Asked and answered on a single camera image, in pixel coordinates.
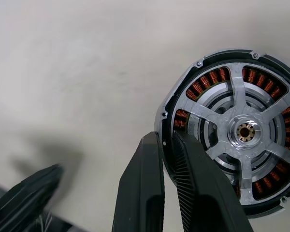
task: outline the brushless motor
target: brushless motor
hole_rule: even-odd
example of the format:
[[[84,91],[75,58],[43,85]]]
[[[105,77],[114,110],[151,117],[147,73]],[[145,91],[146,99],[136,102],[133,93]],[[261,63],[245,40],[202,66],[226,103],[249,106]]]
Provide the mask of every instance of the brushless motor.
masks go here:
[[[155,130],[172,180],[170,138],[180,130],[202,143],[248,216],[276,212],[290,197],[290,68],[267,54],[226,50],[193,63],[158,109]]]

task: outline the wire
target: wire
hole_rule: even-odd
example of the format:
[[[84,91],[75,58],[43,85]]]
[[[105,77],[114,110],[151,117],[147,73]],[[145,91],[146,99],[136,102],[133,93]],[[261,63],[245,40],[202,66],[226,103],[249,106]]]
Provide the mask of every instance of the wire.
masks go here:
[[[41,223],[41,232],[44,232],[42,216],[40,215],[39,218],[40,218],[40,223]]]
[[[49,216],[51,216],[51,214],[48,212],[47,216],[46,216],[46,220],[45,220],[45,225],[47,224],[48,220],[49,220]]]
[[[51,217],[49,219],[49,222],[48,222],[47,226],[45,227],[45,231],[44,232],[47,232],[48,227],[50,226],[50,223],[52,222],[52,219],[53,219],[53,216],[51,215]]]

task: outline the mounting screw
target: mounting screw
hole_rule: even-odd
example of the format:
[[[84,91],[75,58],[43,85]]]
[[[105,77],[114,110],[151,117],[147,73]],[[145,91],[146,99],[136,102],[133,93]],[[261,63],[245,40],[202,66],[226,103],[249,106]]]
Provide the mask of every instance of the mounting screw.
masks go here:
[[[254,54],[252,55],[252,57],[253,57],[254,59],[258,59],[259,55],[258,55],[257,53],[254,53]]]

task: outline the screw hole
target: screw hole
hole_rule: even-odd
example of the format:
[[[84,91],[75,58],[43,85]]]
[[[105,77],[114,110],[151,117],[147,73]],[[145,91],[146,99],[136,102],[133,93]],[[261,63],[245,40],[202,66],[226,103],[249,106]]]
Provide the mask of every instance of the screw hole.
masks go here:
[[[216,112],[220,115],[224,114],[226,111],[227,111],[227,109],[224,107],[220,107],[216,110]]]
[[[287,198],[286,198],[286,197],[283,197],[283,198],[281,199],[281,202],[282,202],[282,203],[286,203],[286,202],[287,202]]]

